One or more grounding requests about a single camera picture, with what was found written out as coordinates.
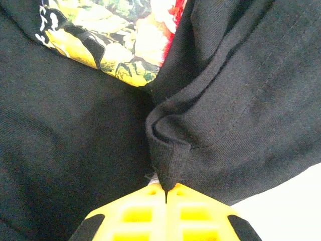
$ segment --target white surface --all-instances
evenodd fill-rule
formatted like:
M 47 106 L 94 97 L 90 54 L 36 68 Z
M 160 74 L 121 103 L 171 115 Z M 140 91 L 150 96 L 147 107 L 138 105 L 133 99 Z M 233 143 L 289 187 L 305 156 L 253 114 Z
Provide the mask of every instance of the white surface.
M 321 164 L 233 207 L 263 241 L 321 241 Z

